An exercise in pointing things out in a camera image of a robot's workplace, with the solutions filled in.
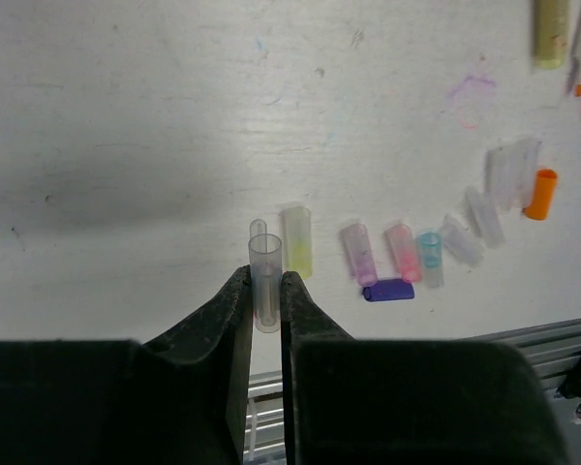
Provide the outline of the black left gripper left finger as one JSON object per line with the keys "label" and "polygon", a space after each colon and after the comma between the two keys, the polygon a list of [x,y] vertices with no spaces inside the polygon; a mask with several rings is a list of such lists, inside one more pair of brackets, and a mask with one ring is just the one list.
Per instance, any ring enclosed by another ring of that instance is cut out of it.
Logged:
{"label": "black left gripper left finger", "polygon": [[239,464],[251,347],[245,266],[146,343],[0,341],[0,464]]}

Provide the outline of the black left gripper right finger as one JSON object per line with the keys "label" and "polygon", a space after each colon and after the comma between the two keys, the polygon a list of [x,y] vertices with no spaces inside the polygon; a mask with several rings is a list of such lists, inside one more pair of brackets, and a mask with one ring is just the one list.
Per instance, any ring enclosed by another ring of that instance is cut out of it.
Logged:
{"label": "black left gripper right finger", "polygon": [[566,464],[531,365],[501,343],[358,340],[281,284],[291,464]]}

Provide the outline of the blue marker cap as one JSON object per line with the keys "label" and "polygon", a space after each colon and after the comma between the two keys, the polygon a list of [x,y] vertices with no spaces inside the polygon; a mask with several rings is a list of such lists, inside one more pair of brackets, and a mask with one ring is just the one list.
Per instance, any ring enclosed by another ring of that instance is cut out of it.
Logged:
{"label": "blue marker cap", "polygon": [[385,302],[414,299],[415,292],[411,283],[394,278],[379,280],[372,286],[364,287],[362,295],[368,302]]}

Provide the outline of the violet pen cap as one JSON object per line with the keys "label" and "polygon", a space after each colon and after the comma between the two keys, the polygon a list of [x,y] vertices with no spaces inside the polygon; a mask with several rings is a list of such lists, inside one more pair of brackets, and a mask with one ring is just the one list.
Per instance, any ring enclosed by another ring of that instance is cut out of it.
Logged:
{"label": "violet pen cap", "polygon": [[341,238],[348,254],[353,276],[361,287],[373,286],[378,281],[369,234],[361,223],[341,230]]}

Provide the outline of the clear green pen cap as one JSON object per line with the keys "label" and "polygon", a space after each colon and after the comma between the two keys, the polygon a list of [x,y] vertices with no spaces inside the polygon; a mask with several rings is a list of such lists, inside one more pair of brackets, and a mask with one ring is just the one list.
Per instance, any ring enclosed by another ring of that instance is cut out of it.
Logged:
{"label": "clear green pen cap", "polygon": [[262,219],[252,221],[249,233],[254,323],[260,332],[274,333],[281,324],[282,241]]}

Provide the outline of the pink pen cap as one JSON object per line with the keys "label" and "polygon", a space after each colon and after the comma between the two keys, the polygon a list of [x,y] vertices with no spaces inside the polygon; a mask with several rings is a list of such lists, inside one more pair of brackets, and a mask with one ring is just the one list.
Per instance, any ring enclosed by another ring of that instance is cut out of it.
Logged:
{"label": "pink pen cap", "polygon": [[411,284],[420,282],[422,268],[412,230],[404,223],[397,223],[385,235],[402,280]]}

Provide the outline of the yellow pen cap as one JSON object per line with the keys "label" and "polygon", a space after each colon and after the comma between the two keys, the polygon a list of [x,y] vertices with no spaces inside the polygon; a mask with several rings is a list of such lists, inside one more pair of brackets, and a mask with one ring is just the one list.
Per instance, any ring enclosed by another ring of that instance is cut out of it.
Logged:
{"label": "yellow pen cap", "polygon": [[311,211],[303,205],[293,206],[284,209],[280,219],[286,270],[308,279],[313,274]]}

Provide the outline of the yellow pen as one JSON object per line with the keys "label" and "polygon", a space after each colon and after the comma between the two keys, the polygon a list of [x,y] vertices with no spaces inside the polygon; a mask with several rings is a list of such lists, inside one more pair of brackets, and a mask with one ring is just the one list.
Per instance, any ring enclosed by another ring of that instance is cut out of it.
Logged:
{"label": "yellow pen", "polygon": [[560,68],[568,52],[569,0],[533,2],[535,65],[540,69]]}

